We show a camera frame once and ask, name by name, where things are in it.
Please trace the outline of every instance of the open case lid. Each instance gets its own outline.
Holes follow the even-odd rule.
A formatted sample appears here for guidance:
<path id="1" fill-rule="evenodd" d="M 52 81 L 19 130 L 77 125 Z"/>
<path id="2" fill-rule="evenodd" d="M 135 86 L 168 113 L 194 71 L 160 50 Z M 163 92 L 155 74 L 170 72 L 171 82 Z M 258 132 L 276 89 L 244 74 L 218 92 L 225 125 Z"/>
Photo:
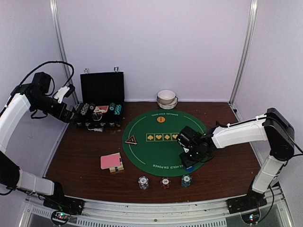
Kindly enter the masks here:
<path id="1" fill-rule="evenodd" d="M 84 103 L 109 105 L 124 102 L 123 72 L 81 74 L 80 79 Z"/>

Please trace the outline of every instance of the green poker mat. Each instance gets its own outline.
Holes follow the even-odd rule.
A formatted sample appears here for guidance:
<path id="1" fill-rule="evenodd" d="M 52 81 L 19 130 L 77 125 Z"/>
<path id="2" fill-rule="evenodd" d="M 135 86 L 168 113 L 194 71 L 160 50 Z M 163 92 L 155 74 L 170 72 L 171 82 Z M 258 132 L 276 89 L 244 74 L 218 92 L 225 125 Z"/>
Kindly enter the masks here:
<path id="1" fill-rule="evenodd" d="M 176 141 L 179 132 L 189 126 L 200 133 L 206 126 L 194 116 L 177 110 L 154 110 L 133 119 L 123 134 L 123 149 L 129 160 L 139 169 L 152 175 L 174 177 L 189 174 L 204 163 L 197 163 L 189 172 L 181 163 L 184 152 Z M 137 145 L 127 144 L 134 136 Z"/>

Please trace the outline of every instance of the deck of cards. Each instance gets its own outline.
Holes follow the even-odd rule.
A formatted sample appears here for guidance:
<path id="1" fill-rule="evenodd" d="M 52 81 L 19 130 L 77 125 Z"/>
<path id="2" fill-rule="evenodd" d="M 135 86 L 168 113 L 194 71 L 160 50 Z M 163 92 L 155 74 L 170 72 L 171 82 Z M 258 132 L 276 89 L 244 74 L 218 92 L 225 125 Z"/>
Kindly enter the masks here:
<path id="1" fill-rule="evenodd" d="M 101 169 L 109 169 L 111 173 L 124 170 L 120 153 L 101 156 Z"/>

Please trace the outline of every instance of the triangle marker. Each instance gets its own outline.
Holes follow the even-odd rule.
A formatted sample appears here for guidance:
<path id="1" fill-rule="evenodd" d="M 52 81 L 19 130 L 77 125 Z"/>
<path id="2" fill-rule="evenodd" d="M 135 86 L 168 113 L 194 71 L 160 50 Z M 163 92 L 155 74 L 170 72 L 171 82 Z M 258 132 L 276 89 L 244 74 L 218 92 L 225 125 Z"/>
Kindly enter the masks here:
<path id="1" fill-rule="evenodd" d="M 134 144 L 134 145 L 137 145 L 137 141 L 136 141 L 136 138 L 134 136 L 131 136 L 130 138 L 128 138 L 125 143 L 129 143 L 129 144 Z"/>

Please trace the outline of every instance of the white wall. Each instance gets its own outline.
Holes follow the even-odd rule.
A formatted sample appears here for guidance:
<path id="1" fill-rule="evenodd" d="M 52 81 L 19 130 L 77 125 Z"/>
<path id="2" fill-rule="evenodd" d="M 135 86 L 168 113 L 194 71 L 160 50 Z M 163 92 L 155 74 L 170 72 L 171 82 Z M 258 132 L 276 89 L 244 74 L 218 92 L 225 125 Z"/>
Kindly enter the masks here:
<path id="1" fill-rule="evenodd" d="M 244 119 L 275 107 L 294 126 L 303 147 L 303 1 L 259 1 L 256 28 L 235 105 Z M 264 159 L 265 142 L 257 143 Z M 303 222 L 303 158 L 279 177 L 295 226 Z"/>
<path id="2" fill-rule="evenodd" d="M 172 89 L 181 101 L 228 101 L 237 75 L 250 1 L 58 1 L 68 60 L 79 75 L 125 72 L 127 101 Z"/>
<path id="3" fill-rule="evenodd" d="M 49 1 L 0 1 L 0 108 L 13 88 L 34 67 L 49 60 L 59 60 Z M 65 77 L 61 65 L 44 67 L 57 88 Z M 63 123 L 49 116 L 31 120 L 26 114 L 17 126 L 6 155 L 22 169 L 42 176 L 51 150 L 63 129 Z M 0 192 L 6 192 L 0 186 Z M 0 196 L 0 226 L 15 227 L 25 194 L 12 192 Z"/>

